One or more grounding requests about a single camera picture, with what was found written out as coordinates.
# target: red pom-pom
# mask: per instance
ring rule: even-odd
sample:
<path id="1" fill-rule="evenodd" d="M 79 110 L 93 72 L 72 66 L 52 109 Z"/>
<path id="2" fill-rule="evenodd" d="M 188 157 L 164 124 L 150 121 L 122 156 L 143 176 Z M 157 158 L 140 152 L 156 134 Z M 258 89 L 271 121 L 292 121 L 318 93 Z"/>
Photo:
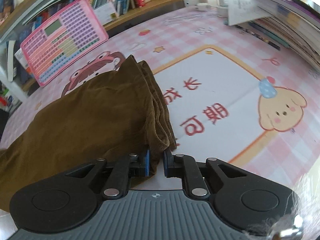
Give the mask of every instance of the red pom-pom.
<path id="1" fill-rule="evenodd" d="M 276 83 L 276 81 L 275 81 L 275 79 L 273 77 L 267 77 L 267 79 L 271 84 Z"/>

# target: white crosshair logo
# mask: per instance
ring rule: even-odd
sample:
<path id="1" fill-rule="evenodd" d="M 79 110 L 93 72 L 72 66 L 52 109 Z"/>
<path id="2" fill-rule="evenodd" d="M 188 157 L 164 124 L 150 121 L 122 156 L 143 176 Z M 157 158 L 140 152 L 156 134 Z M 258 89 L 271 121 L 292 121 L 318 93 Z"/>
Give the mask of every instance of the white crosshair logo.
<path id="1" fill-rule="evenodd" d="M 158 194 L 158 193 L 154 193 L 154 194 L 152 194 L 151 196 L 153 196 L 154 198 L 158 198 L 158 197 L 160 197 L 161 195 Z"/>

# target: pink cheek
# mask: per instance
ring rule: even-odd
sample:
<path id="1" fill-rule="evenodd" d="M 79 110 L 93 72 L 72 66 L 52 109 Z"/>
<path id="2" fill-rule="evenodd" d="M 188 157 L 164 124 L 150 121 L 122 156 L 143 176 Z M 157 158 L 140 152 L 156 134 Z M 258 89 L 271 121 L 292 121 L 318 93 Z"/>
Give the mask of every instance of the pink cheek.
<path id="1" fill-rule="evenodd" d="M 276 123 L 281 123 L 281 120 L 278 117 L 276 117 L 274 120 L 275 120 Z"/>

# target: pink checkered tablecloth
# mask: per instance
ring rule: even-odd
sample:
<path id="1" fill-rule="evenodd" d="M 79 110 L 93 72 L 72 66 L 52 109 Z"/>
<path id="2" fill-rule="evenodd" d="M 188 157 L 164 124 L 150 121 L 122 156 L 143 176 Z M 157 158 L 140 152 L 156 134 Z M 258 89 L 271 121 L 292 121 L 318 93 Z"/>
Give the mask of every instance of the pink checkered tablecloth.
<path id="1" fill-rule="evenodd" d="M 119 51 L 126 57 L 133 54 L 137 61 L 147 61 L 154 70 L 204 44 L 220 47 L 261 75 L 272 76 L 277 86 L 295 90 L 306 99 L 308 105 L 303 118 L 294 130 L 279 132 L 242 167 L 292 186 L 319 157 L 320 76 L 292 50 L 281 47 L 278 51 L 248 33 L 225 26 L 214 10 L 199 12 L 194 7 L 173 11 L 130 28 L 75 62 L 18 108 L 6 125 L 0 147 L 9 147 L 27 129 L 37 112 L 61 97 L 73 73 L 97 55 L 105 51 Z"/>

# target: cartoon dog face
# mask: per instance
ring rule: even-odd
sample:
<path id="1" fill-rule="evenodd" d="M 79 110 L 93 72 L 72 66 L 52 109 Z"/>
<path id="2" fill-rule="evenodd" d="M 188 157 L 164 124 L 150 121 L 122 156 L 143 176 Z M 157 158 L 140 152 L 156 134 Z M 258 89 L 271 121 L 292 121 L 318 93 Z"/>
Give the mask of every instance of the cartoon dog face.
<path id="1" fill-rule="evenodd" d="M 259 98 L 259 123 L 264 130 L 288 131 L 303 117 L 305 98 L 294 90 L 275 87 L 274 98 Z"/>
<path id="2" fill-rule="evenodd" d="M 88 62 L 86 66 L 78 69 L 71 75 L 70 82 L 65 86 L 61 96 L 70 93 L 101 73 L 118 70 L 124 60 L 125 57 L 121 52 L 111 54 L 110 51 L 102 52 L 93 61 Z"/>

